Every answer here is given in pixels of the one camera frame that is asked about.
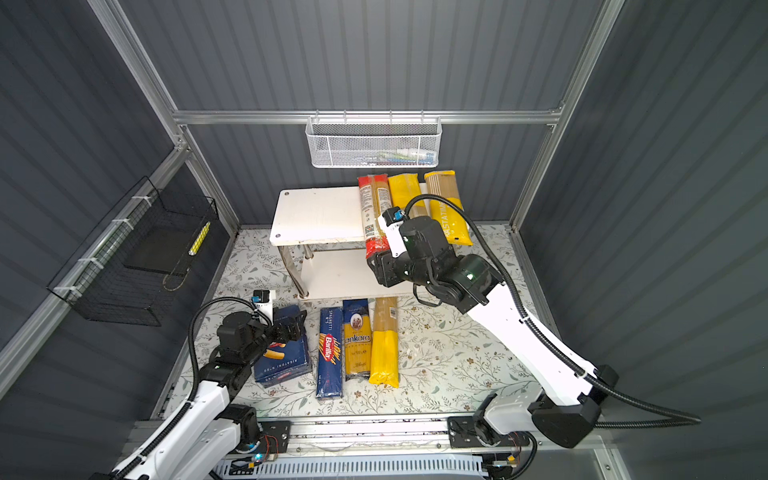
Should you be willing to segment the blue yellow spaghetti bag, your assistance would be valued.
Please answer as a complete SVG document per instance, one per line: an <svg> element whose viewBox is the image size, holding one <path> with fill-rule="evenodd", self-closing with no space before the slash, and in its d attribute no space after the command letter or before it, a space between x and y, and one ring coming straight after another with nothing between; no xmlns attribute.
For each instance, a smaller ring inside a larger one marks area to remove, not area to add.
<svg viewBox="0 0 768 480"><path fill-rule="evenodd" d="M343 301L345 377L368 377L371 369L372 325L367 299Z"/></svg>

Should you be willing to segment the red yellow spaghetti bag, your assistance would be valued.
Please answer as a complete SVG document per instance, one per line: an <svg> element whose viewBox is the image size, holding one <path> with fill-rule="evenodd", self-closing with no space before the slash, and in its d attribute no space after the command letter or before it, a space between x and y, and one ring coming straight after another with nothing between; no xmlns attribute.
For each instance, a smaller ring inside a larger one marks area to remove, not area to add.
<svg viewBox="0 0 768 480"><path fill-rule="evenodd" d="M388 176L379 174L359 177L358 188L366 258L369 259L389 249L386 235L381 231L378 223L382 212L393 206Z"/></svg>

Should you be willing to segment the yellow barcode spaghetti bag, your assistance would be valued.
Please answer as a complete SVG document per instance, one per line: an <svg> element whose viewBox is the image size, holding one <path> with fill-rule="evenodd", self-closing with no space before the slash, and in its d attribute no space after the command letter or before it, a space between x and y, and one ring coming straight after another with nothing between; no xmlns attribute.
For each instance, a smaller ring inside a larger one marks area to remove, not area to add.
<svg viewBox="0 0 768 480"><path fill-rule="evenodd" d="M389 189L394 206L405 209L407 204L422 193L418 175L405 173L388 178ZM428 216L429 212L424 201L419 201L410 210L409 217Z"/></svg>

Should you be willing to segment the yellow Pastatime spaghetti bag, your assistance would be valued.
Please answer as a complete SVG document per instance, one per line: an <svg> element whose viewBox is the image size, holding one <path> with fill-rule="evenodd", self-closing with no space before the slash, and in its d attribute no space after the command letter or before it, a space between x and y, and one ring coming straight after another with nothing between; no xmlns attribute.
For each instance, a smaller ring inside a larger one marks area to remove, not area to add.
<svg viewBox="0 0 768 480"><path fill-rule="evenodd" d="M424 175L428 194L445 198L453 205L462 209L456 173L453 170L429 172ZM430 214L444 232L447 241L452 245L472 246L469 228L466 221L446 203L430 200Z"/></svg>

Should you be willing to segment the yellow clear spaghetti bag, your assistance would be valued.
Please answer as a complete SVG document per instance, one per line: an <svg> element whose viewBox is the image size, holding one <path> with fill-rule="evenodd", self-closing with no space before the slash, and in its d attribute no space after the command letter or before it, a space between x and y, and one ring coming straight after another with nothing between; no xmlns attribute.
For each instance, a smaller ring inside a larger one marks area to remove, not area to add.
<svg viewBox="0 0 768 480"><path fill-rule="evenodd" d="M372 321L371 384L399 387L398 326L398 299L377 298Z"/></svg>

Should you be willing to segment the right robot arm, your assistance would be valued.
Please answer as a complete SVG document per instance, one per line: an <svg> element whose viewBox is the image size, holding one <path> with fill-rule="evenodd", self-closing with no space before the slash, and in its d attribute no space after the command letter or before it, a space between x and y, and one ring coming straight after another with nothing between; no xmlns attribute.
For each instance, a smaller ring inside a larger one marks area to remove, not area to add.
<svg viewBox="0 0 768 480"><path fill-rule="evenodd" d="M369 261L380 285L408 282L492 333L542 388L527 410L535 429L563 448L577 446L594 429L657 429L698 425L699 416L639 400L616 389L617 373L582 358L526 310L503 263L482 235L483 256L456 254L439 222L413 217L421 201L441 203L460 217L451 200L419 194L405 208L387 205L377 218L388 248Z"/></svg>

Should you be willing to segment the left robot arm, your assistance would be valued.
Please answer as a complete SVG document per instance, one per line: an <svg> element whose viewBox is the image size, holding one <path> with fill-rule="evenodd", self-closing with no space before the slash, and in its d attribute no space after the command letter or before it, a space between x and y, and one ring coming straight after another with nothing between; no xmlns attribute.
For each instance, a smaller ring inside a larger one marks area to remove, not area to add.
<svg viewBox="0 0 768 480"><path fill-rule="evenodd" d="M199 364L194 346L195 325L218 304L242 305L224 317L217 330L219 345L206 365ZM233 296L203 303L187 332L193 383L187 398L128 457L107 473L92 479L204 479L224 457L279 452L279 443L264 432L256 409L237 404L236 397L253 373L254 364L272 354L271 346L299 340L307 312L299 311L282 322L269 309Z"/></svg>

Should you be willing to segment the blue Barilla pasta box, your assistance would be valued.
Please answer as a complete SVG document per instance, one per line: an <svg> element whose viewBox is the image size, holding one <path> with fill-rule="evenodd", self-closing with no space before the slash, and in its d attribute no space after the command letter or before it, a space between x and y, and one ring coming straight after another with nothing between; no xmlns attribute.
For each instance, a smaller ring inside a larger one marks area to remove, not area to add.
<svg viewBox="0 0 768 480"><path fill-rule="evenodd" d="M253 367L254 381L264 387L291 380L312 371L306 329L298 340L273 343Z"/></svg>

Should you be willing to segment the white two-tier shelf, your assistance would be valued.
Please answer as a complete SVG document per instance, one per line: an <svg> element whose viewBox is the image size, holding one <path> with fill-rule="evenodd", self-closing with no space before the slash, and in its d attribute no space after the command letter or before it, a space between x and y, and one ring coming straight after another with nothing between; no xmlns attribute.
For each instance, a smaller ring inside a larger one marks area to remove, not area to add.
<svg viewBox="0 0 768 480"><path fill-rule="evenodd" d="M356 186L282 191L270 242L304 300L411 293L406 282L390 288L379 285L367 266Z"/></svg>

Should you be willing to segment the blue Barilla spaghetti box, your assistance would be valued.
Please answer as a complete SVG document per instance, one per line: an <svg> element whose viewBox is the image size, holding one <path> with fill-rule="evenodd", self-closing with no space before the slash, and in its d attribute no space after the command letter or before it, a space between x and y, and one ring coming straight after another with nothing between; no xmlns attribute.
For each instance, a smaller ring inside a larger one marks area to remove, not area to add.
<svg viewBox="0 0 768 480"><path fill-rule="evenodd" d="M319 400L343 396L342 333L343 310L340 307L322 308L319 322L316 379L316 398Z"/></svg>

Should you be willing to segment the items in white basket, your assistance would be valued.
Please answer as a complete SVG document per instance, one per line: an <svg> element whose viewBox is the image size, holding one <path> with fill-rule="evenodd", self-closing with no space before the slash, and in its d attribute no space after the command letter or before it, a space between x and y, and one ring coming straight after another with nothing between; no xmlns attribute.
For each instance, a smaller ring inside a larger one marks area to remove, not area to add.
<svg viewBox="0 0 768 480"><path fill-rule="evenodd" d="M384 150L368 152L367 154L353 157L351 162L363 166L382 168L394 168L398 166L430 168L438 164L438 153L434 150L421 148Z"/></svg>

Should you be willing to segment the yellow brush in basket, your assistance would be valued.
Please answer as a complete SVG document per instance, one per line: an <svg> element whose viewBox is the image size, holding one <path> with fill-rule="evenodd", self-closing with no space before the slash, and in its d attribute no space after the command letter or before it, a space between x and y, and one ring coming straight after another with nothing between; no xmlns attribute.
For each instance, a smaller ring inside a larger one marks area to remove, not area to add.
<svg viewBox="0 0 768 480"><path fill-rule="evenodd" d="M204 243L211 227L211 222L207 221L199 230L193 242L188 249L188 255L194 257L198 254L202 244Z"/></svg>

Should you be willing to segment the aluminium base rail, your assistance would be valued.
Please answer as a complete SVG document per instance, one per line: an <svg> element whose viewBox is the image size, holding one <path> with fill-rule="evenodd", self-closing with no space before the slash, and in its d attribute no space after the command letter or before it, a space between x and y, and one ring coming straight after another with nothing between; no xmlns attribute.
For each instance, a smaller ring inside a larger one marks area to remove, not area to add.
<svg viewBox="0 0 768 480"><path fill-rule="evenodd" d="M515 421L516 434L501 435L493 446L467 440L472 432L469 413L422 413L354 416L285 417L287 434L278 432L276 418L260 423L271 437L286 446L277 454L283 459L319 459L351 456L432 454L542 453L561 448L533 429L529 421Z"/></svg>

